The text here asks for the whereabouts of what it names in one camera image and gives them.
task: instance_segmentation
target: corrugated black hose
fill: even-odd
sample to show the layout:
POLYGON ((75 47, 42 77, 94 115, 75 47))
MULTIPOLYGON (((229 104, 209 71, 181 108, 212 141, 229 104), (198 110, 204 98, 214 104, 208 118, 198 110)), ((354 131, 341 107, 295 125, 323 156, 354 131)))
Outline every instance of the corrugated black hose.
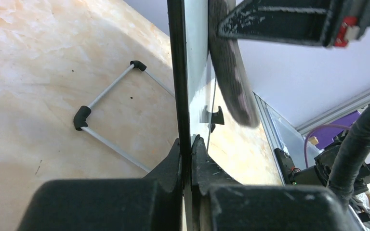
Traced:
POLYGON ((370 104, 344 139, 331 168, 327 187, 342 202, 344 209, 354 191, 359 169, 370 153, 370 104))

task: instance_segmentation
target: black corner connector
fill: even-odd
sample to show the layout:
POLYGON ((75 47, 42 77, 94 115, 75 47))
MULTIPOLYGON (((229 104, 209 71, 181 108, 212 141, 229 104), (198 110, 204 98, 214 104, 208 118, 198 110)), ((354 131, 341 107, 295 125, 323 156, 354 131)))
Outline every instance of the black corner connector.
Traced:
POLYGON ((73 118, 74 128, 77 131, 82 131, 82 127, 88 127, 86 122, 87 117, 89 117, 92 110, 87 106, 81 106, 73 118))
POLYGON ((130 65, 134 64, 134 67, 139 69, 140 71, 145 71, 146 70, 146 65, 142 63, 141 61, 138 60, 132 60, 130 62, 130 65))

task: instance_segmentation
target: marble surface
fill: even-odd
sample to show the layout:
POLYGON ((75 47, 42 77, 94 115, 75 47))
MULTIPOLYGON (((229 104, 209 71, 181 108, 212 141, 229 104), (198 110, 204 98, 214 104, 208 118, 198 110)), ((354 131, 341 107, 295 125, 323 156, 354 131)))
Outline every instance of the marble surface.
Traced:
MULTIPOLYGON (((0 231, 16 229, 45 181, 145 175, 72 119, 130 60, 173 89, 169 42, 121 0, 0 0, 0 231)), ((213 158, 242 183, 278 184, 263 129, 243 130, 225 116, 212 135, 213 158)), ((174 98, 138 70, 88 123, 149 168, 178 137, 174 98)))

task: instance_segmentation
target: purple object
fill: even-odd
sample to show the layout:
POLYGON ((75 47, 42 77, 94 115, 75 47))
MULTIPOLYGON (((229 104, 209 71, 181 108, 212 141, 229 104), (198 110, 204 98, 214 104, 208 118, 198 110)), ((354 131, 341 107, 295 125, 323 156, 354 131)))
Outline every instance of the purple object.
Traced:
MULTIPOLYGON (((353 113, 350 113, 340 119, 337 119, 336 121, 332 122, 331 124, 338 124, 338 125, 344 125, 344 126, 351 126, 360 116, 361 114, 358 111, 354 111, 353 113)), ((317 137, 318 144, 316 147, 318 149, 324 149, 328 145, 332 144, 333 138, 340 134, 343 130, 340 128, 322 128, 312 135, 317 137)))

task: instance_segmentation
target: white rod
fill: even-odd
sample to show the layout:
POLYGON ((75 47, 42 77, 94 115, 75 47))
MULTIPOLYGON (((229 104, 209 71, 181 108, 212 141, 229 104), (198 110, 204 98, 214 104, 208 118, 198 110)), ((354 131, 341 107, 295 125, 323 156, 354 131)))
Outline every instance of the white rod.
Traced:
POLYGON ((175 98, 175 94, 169 90, 169 88, 167 86, 165 86, 159 79, 157 79, 153 74, 149 73, 147 70, 144 71, 145 73, 147 73, 147 75, 149 75, 155 82, 157 82, 162 88, 164 88, 170 95, 172 95, 172 97, 175 98))
POLYGON ((81 129, 83 131, 86 131, 90 135, 92 135, 94 138, 96 138, 99 141, 101 141, 103 144, 107 145, 112 150, 116 151, 118 154, 122 155, 124 158, 126 158, 127 160, 129 160, 131 163, 133 163, 133 164, 137 165, 138 167, 142 168, 147 173, 151 171, 149 168, 147 168, 141 162, 139 162, 138 160, 136 160, 134 157, 132 157, 131 155, 129 155, 128 153, 126 153, 125 151, 123 151, 121 148, 115 146, 112 142, 110 142, 106 138, 100 136, 97 132, 91 130, 89 127, 82 127, 81 129))
POLYGON ((112 82, 110 84, 110 86, 108 86, 99 96, 97 96, 97 98, 91 103, 89 104, 89 108, 92 109, 94 107, 94 105, 96 103, 98 103, 98 101, 103 97, 105 96, 105 94, 107 94, 112 88, 113 86, 115 86, 129 71, 131 71, 132 69, 134 68, 134 64, 131 64, 127 70, 125 70, 116 80, 114 80, 114 82, 112 82))

